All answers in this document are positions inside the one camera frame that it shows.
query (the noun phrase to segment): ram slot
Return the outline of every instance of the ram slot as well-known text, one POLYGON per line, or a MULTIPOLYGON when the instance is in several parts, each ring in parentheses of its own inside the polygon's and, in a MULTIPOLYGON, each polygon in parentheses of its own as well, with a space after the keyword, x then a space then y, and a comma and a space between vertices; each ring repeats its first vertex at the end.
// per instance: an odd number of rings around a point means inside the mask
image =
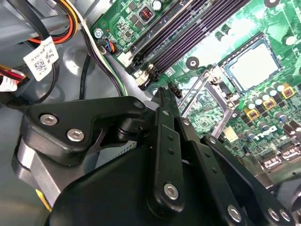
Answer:
POLYGON ((200 43, 208 33, 214 31, 224 21, 235 14, 250 0, 218 1, 210 7, 190 28, 179 35, 171 45, 156 55, 150 62, 154 64, 159 74, 181 59, 186 53, 200 43))
POLYGON ((137 57, 134 57, 135 62, 139 58, 146 59, 156 48, 164 41, 169 39, 174 33, 179 32, 181 27, 196 16, 202 6, 206 3, 206 0, 194 1, 191 6, 187 7, 182 13, 180 13, 173 21, 171 21, 159 34, 153 37, 148 43, 144 44, 144 47, 139 50, 137 57))

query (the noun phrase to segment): capacitor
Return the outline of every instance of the capacitor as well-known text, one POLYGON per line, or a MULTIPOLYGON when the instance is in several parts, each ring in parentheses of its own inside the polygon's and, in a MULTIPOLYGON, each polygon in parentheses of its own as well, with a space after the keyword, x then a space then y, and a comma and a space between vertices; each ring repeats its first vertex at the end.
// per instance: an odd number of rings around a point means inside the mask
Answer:
POLYGON ((295 130, 287 124, 285 124, 282 128, 284 129, 285 133, 287 133, 290 136, 295 135, 296 133, 295 130))
POLYGON ((267 87, 265 90, 271 97, 274 97, 277 94, 277 91, 272 87, 267 87))
POLYGON ((247 101, 246 101, 246 106, 247 106, 250 110, 252 110, 252 109, 255 108, 255 104, 254 104, 252 101, 250 101, 250 100, 247 100, 247 101))
POLYGON ((275 112, 274 117, 281 122, 285 122, 287 120, 287 115, 283 112, 275 112))
POLYGON ((253 140, 255 138, 255 134, 253 133, 252 130, 250 129, 246 129, 245 132, 244 132, 246 138, 248 138, 249 140, 253 140))
POLYGON ((233 35, 233 34, 234 34, 233 29, 230 28, 227 24, 225 24, 225 25, 222 27, 222 31, 223 31, 226 35, 233 35))
POLYGON ((217 38, 218 41, 222 41, 222 38, 225 37, 221 32, 215 33, 215 37, 217 38))
POLYGON ((265 121, 260 121, 257 125, 262 131, 267 131, 270 129, 270 126, 265 121))
POLYGON ((272 83, 272 86, 277 90, 278 92, 282 92, 284 90, 284 85, 280 84, 279 82, 275 81, 272 83))
POLYGON ((246 156, 249 156, 251 154, 250 150, 247 146, 242 146, 242 149, 246 156))
POLYGON ((160 2, 159 0, 154 0, 151 4, 151 7, 155 11, 160 11, 162 9, 162 2, 160 2))
POLYGON ((297 123, 296 121, 290 121, 289 122, 289 125, 297 132, 300 132, 301 131, 301 126, 299 123, 297 123))
POLYGON ((261 99, 263 99, 264 101, 267 101, 269 99, 269 95, 266 92, 260 92, 259 96, 261 99))
POLYGON ((258 97, 258 96, 254 96, 252 98, 252 101, 256 104, 256 105, 261 105, 262 104, 262 100, 258 97))

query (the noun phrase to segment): black cable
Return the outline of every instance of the black cable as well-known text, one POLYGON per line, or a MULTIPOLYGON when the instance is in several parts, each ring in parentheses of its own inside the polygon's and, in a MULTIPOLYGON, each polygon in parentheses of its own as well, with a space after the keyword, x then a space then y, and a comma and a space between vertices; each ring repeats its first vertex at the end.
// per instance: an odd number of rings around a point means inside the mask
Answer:
POLYGON ((87 77, 87 72, 88 72, 90 62, 91 62, 91 56, 89 54, 87 54, 85 62, 84 62, 83 70, 81 72, 79 100, 85 99, 86 77, 87 77))
POLYGON ((9 4, 33 27, 42 40, 47 39, 50 35, 40 18, 26 4, 25 0, 7 0, 9 4))
MULTIPOLYGON (((50 36, 49 32, 47 31, 46 27, 41 22, 39 17, 26 4, 24 0, 8 0, 8 3, 11 4, 11 6, 26 20, 26 22, 28 22, 30 26, 33 27, 33 29, 36 31, 36 33, 40 36, 42 40, 45 40, 50 36)), ((59 77, 59 72, 60 72, 59 60, 57 60, 52 64, 52 72, 53 72, 53 77, 52 77, 50 89, 47 91, 47 93, 44 96, 42 96, 40 99, 36 100, 35 102, 29 105, 41 103, 50 95, 59 77)), ((7 107, 14 108, 14 109, 23 108, 27 105, 28 104, 25 105, 16 104, 15 102, 9 102, 6 104, 7 107)))
POLYGON ((81 33, 84 37, 86 46, 88 48, 88 51, 90 53, 90 56, 92 57, 92 59, 95 61, 95 63, 108 75, 108 77, 110 78, 110 80, 112 81, 112 83, 114 84, 118 95, 120 97, 124 96, 123 92, 122 92, 122 88, 120 87, 118 81, 116 80, 116 78, 114 77, 114 75, 108 70, 108 68, 106 66, 104 66, 104 64, 98 59, 96 53, 93 51, 93 48, 91 46, 90 40, 87 36, 87 34, 85 33, 85 31, 82 29, 81 33))

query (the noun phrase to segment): orange wire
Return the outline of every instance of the orange wire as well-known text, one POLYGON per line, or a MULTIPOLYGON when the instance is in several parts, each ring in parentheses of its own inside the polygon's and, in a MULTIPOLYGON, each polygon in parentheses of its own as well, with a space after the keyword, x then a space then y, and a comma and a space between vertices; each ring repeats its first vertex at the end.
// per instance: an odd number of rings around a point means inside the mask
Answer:
MULTIPOLYGON (((64 41, 66 41, 71 36, 72 30, 73 30, 73 22, 72 22, 71 16, 68 15, 68 18, 69 18, 69 22, 70 22, 69 31, 68 31, 68 33, 63 38, 61 38, 59 40, 54 40, 55 44, 60 44, 60 43, 62 43, 64 41)), ((39 43, 39 44, 41 43, 41 40, 39 40, 39 39, 29 39, 29 41, 32 41, 32 42, 35 42, 35 43, 39 43)))

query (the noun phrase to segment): white label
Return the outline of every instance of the white label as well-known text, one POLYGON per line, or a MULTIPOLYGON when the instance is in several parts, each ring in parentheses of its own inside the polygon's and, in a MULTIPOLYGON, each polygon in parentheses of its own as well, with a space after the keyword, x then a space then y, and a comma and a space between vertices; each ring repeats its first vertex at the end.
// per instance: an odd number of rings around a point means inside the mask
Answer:
POLYGON ((42 41, 39 47, 23 58, 33 76, 41 81, 52 70, 52 64, 58 60, 58 53, 52 37, 42 41))
POLYGON ((3 76, 3 80, 0 85, 0 92, 14 92, 17 88, 17 82, 15 80, 3 76))
POLYGON ((269 130, 264 131, 263 133, 258 134, 254 137, 256 140, 260 140, 260 138, 264 138, 265 136, 268 136, 270 133, 275 132, 277 130, 276 126, 272 126, 269 130))

